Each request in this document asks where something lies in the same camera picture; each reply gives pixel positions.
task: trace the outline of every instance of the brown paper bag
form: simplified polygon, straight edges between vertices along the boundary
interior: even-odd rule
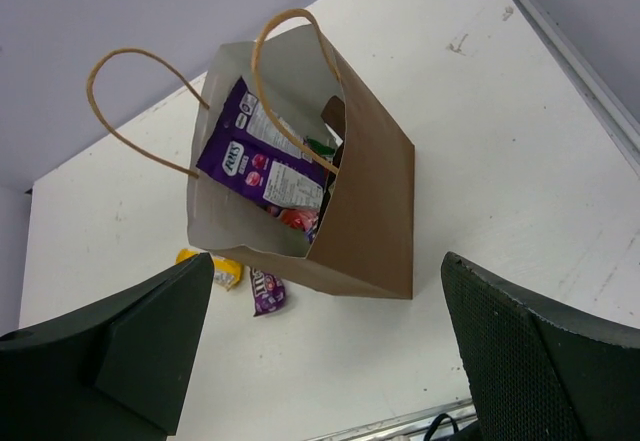
[[[283,21],[300,16],[311,24],[266,40]],[[134,51],[159,60],[180,76],[155,55]],[[116,133],[95,106],[95,73],[114,53],[105,57],[89,78],[90,104],[110,132],[139,152],[153,156]],[[335,103],[327,106],[333,97],[344,102],[346,132],[340,169],[333,196],[310,247],[304,233],[285,226],[196,168],[224,101],[240,76],[268,114],[271,110],[277,112],[302,137],[327,139],[323,110],[336,109]],[[200,110],[190,168],[153,158],[190,175],[187,229],[192,245],[324,293],[412,297],[414,146],[324,38],[308,11],[295,9],[276,16],[256,43],[221,46],[202,94],[191,90],[200,101]],[[298,148],[317,158],[277,124],[278,130]],[[334,166],[327,168],[337,171]]]

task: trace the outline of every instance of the yellow wrapper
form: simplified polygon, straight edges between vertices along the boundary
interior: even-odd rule
[[[190,249],[181,249],[176,257],[176,264],[181,263],[185,259],[189,259],[196,254],[197,251]],[[242,264],[232,259],[223,258],[222,256],[211,256],[215,272],[213,274],[213,282],[229,291],[242,280]]]

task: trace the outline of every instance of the gray wall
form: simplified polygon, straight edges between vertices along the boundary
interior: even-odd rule
[[[640,120],[640,0],[537,0]]]
[[[0,0],[0,186],[25,191],[104,135],[85,80],[108,51],[144,47],[191,77],[219,44],[251,39],[277,11],[312,1]],[[97,97],[120,125],[178,85],[129,55],[107,65]]]
[[[18,327],[31,197],[0,187],[0,336]]]

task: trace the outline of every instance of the twisted rope handle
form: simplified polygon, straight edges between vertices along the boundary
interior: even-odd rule
[[[262,55],[262,47],[264,45],[265,40],[267,39],[267,36],[271,31],[273,31],[276,27],[281,25],[283,22],[292,18],[305,18],[313,25],[316,35],[318,36],[318,41],[320,42],[320,48],[322,49],[322,54],[324,56],[325,61],[329,65],[329,70],[335,76],[338,82],[340,81],[340,73],[338,72],[338,69],[333,64],[333,61],[329,56],[327,42],[324,39],[324,35],[322,34],[322,31],[320,31],[320,26],[318,25],[316,18],[314,18],[313,15],[306,9],[288,9],[274,16],[264,26],[264,28],[262,28],[262,32],[258,36],[258,39],[256,40],[256,44],[253,47],[253,54],[251,56],[251,72],[253,73],[253,77],[256,82],[256,90],[257,90],[256,96],[258,96],[258,99],[262,104],[265,114],[271,120],[273,125],[280,132],[280,134],[282,134],[285,138],[287,138],[291,142],[291,144],[293,144],[300,151],[311,156],[311,158],[313,158],[313,160],[318,164],[320,164],[322,167],[324,167],[325,169],[328,169],[334,174],[338,174],[339,170],[337,167],[335,167],[329,161],[324,159],[322,156],[319,156],[318,154],[314,153],[311,149],[309,149],[308,146],[305,146],[304,143],[302,143],[299,139],[297,139],[293,134],[289,132],[288,129],[286,129],[282,125],[282,123],[276,117],[276,115],[273,114],[271,105],[269,104],[269,100],[267,99],[267,96],[264,92],[264,85],[262,84],[262,76],[260,75],[260,70],[259,70],[260,57]]]
[[[100,71],[100,69],[102,69],[102,67],[106,64],[106,62],[109,61],[111,58],[118,56],[120,54],[127,54],[127,53],[142,54],[143,56],[146,56],[147,58],[151,58],[159,62],[160,64],[162,64],[165,68],[167,68],[169,71],[175,74],[178,77],[178,79],[180,79],[180,81],[182,81],[182,83],[187,87],[187,89],[191,92],[191,94],[193,94],[196,97],[196,99],[200,102],[200,104],[204,108],[209,109],[209,104],[202,98],[202,96],[200,96],[200,94],[195,90],[195,88],[191,86],[189,81],[187,81],[187,79],[176,68],[171,66],[171,64],[169,64],[167,61],[162,59],[160,56],[157,56],[149,51],[146,51],[140,48],[121,48],[121,49],[113,50],[96,63],[96,65],[93,67],[93,69],[89,73],[89,77],[87,78],[87,99],[89,100],[89,106],[91,106],[91,109],[93,110],[93,113],[98,118],[98,121],[102,123],[102,125],[107,129],[107,131],[109,131],[111,134],[113,134],[116,138],[118,138],[124,144],[129,146],[131,149],[136,150],[143,156],[157,163],[160,163],[168,168],[175,169],[176,171],[179,171],[181,173],[185,173],[194,178],[198,178],[199,177],[198,173],[196,173],[195,171],[192,171],[178,164],[172,163],[171,161],[167,161],[166,159],[156,156],[155,154],[150,153],[146,149],[142,149],[137,144],[134,144],[131,141],[129,141],[127,138],[121,135],[113,126],[111,126],[111,124],[109,124],[109,121],[106,120],[106,118],[102,114],[102,111],[100,111],[100,108],[98,107],[98,103],[96,102],[95,95],[93,93],[93,85],[96,81],[96,76],[98,75],[98,72]]]

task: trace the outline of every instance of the white table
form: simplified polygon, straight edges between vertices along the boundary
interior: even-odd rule
[[[512,6],[310,6],[416,144],[415,299],[289,284],[288,309],[254,319],[246,284],[215,290],[177,439],[301,440],[467,397],[439,277],[447,250],[640,328],[640,183]],[[196,107],[179,90],[122,132],[187,164]],[[21,326],[171,265],[187,246],[185,186],[111,137],[40,179]]]

